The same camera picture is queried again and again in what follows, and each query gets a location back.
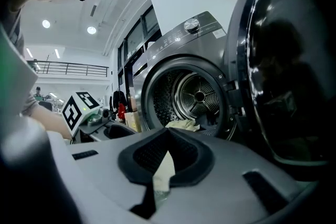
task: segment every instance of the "control panel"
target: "control panel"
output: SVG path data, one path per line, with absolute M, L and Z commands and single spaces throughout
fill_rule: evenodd
M 188 19 L 170 30 L 148 48 L 133 65 L 133 75 L 145 64 L 157 60 L 162 51 L 164 51 L 165 55 L 170 54 L 171 51 L 184 46 L 190 41 L 221 28 L 220 23 L 209 12 L 203 12 Z

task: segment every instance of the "human arm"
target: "human arm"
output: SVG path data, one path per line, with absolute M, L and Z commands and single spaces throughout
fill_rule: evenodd
M 27 98 L 22 114 L 40 122 L 47 131 L 58 132 L 64 139 L 71 139 L 71 134 L 62 117 L 39 105 L 31 93 Z
M 45 127 L 47 131 L 60 133 L 64 139 L 71 139 L 71 134 L 63 120 L 63 118 L 43 106 L 39 105 L 34 108 L 31 117 Z

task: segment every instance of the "fluorescent light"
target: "fluorescent light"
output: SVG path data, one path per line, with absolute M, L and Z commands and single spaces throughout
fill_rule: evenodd
M 30 52 L 30 50 L 29 50 L 28 48 L 27 48 L 26 50 L 27 50 L 29 56 L 30 56 L 30 57 L 33 57 L 33 55 L 32 55 L 32 53 Z
M 59 57 L 59 54 L 58 54 L 58 50 L 57 50 L 57 49 L 55 49 L 55 53 L 56 53 L 57 58 L 59 59 L 60 57 Z
M 90 27 L 88 27 L 88 33 L 89 34 L 95 34 L 97 32 L 97 30 L 93 27 L 93 26 L 90 26 Z
M 49 28 L 50 27 L 50 22 L 48 20 L 44 20 L 42 22 L 42 25 L 43 25 L 44 28 Z

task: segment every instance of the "cardboard box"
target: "cardboard box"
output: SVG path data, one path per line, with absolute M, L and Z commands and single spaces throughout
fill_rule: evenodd
M 141 133 L 141 124 L 138 112 L 125 113 L 126 125 L 138 133 Z

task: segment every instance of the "black jacket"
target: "black jacket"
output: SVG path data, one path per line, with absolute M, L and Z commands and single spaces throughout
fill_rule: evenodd
M 127 106 L 125 94 L 122 91 L 115 91 L 113 93 L 113 108 L 118 109 L 119 103 L 122 103 L 124 106 Z

